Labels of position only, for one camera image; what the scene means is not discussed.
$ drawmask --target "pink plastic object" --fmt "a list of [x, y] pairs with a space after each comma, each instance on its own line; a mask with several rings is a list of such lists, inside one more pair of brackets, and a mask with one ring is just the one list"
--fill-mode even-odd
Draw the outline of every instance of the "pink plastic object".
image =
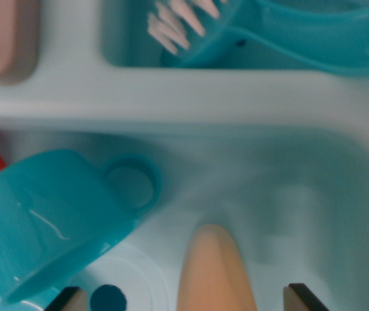
[[0, 0], [0, 82], [33, 72], [38, 58], [40, 0]]

